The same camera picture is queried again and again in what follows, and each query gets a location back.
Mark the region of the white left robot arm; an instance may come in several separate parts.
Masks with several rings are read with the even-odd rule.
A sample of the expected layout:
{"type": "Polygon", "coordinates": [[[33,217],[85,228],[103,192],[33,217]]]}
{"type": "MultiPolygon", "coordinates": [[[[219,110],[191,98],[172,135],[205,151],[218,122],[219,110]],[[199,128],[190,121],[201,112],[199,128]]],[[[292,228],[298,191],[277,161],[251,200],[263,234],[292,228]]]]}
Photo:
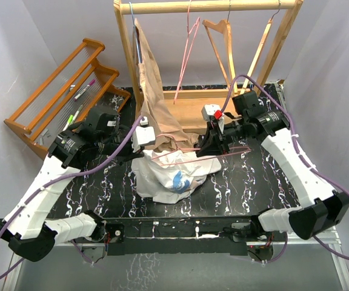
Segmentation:
{"type": "Polygon", "coordinates": [[[104,239],[104,219],[88,210],[66,219],[47,216],[68,184],[105,167],[117,156],[132,153],[131,137],[143,120],[139,116],[123,140],[118,138],[119,115],[95,106],[83,121],[70,124],[51,144],[44,163],[17,206],[0,219],[0,239],[18,256],[37,262],[60,243],[78,238],[104,239]]]}

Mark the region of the beige t shirt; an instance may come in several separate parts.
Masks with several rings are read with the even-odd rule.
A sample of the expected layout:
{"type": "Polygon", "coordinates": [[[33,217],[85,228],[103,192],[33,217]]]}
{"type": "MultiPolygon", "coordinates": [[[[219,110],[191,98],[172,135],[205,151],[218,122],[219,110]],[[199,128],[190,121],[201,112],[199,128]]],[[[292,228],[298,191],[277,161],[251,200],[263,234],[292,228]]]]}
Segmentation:
{"type": "Polygon", "coordinates": [[[150,145],[147,149],[162,152],[172,151],[177,147],[192,148],[198,135],[185,133],[178,120],[170,113],[164,99],[158,64],[138,20],[135,20],[135,26],[142,54],[142,62],[138,64],[139,84],[144,95],[141,113],[148,118],[156,135],[155,145],[150,145]]]}

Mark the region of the white t shirt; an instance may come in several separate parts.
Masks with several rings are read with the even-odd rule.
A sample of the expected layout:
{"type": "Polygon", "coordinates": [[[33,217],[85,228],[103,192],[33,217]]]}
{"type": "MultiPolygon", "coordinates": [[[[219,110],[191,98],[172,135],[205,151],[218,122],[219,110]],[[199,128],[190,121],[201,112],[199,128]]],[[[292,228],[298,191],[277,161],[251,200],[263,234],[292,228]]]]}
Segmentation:
{"type": "MultiPolygon", "coordinates": [[[[143,157],[132,160],[131,170],[136,177],[136,192],[154,202],[176,204],[189,197],[201,186],[207,176],[221,170],[218,159],[163,168],[150,160],[151,150],[144,150],[143,157]]],[[[160,158],[160,162],[181,161],[179,152],[160,158]]]]}

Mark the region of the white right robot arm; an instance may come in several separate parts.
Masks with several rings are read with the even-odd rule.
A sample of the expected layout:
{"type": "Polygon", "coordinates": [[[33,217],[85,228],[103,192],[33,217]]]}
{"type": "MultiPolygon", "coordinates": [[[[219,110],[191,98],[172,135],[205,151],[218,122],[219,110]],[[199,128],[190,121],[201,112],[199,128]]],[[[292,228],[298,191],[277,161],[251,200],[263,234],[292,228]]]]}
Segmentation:
{"type": "Polygon", "coordinates": [[[260,241],[274,231],[294,232],[302,239],[323,232],[340,223],[349,208],[349,196],[315,175],[314,166],[305,166],[293,145],[290,124],[280,110],[266,110],[254,91],[235,96],[234,109],[241,118],[226,124],[217,104],[206,104],[202,117],[207,123],[199,138],[198,158],[228,154],[229,145],[244,138],[255,138],[276,160],[299,200],[298,207],[267,209],[251,219],[251,235],[260,241]]]}

